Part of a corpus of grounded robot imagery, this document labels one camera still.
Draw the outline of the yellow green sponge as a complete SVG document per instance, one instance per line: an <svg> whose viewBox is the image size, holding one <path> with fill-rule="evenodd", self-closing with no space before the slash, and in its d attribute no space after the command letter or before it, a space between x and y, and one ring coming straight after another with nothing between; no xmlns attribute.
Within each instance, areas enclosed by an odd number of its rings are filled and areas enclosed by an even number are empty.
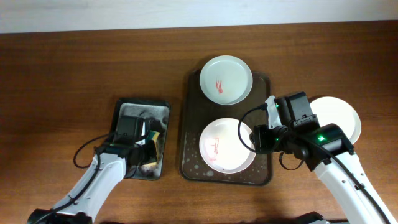
<svg viewBox="0 0 398 224"><path fill-rule="evenodd" d="M142 165L144 166L153 166L159 160L159 149L158 149L158 137L160 133L157 131L150 131L147 138L146 143L144 145L144 162Z"/></svg>

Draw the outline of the cream white plate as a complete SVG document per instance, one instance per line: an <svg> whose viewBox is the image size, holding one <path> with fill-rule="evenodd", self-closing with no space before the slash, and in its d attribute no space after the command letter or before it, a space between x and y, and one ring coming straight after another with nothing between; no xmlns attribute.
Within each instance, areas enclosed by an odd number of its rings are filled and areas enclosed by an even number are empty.
<svg viewBox="0 0 398 224"><path fill-rule="evenodd" d="M351 144L355 144L361 135L361 120L356 110L342 99L324 96L313 100L310 107L318 116L320 126L338 125Z"/></svg>

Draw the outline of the pink plate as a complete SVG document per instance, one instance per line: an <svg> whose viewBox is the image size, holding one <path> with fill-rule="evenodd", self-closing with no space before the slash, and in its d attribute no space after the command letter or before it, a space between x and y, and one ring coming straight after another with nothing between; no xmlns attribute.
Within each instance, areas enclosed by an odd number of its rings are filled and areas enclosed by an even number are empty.
<svg viewBox="0 0 398 224"><path fill-rule="evenodd" d="M252 130L234 118L220 118L208 124L200 135L202 159L213 170L235 174L248 168L256 154L250 141Z"/></svg>

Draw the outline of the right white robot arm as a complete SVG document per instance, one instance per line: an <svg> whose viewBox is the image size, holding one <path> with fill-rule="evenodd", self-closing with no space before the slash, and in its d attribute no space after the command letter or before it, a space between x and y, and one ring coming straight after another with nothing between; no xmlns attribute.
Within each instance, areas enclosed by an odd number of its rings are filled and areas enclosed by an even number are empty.
<svg viewBox="0 0 398 224"><path fill-rule="evenodd" d="M257 110L266 112L267 124L253 128L250 151L294 155L332 193L350 223L396 223L351 141L336 124L320 126L304 92L270 96Z"/></svg>

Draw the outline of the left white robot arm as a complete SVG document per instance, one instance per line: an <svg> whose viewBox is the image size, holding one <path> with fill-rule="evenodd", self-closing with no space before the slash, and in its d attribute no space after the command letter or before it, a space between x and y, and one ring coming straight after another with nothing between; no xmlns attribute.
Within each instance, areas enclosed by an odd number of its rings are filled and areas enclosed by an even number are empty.
<svg viewBox="0 0 398 224"><path fill-rule="evenodd" d="M142 179L141 170L151 168L159 161L159 134L151 131L147 137L131 142L116 140L114 133L98 136L84 143L78 153L90 143L104 138L94 148L91 164L78 168L86 169L81 179L69 193L51 209L34 210L28 223L93 223L109 194L124 179Z"/></svg>

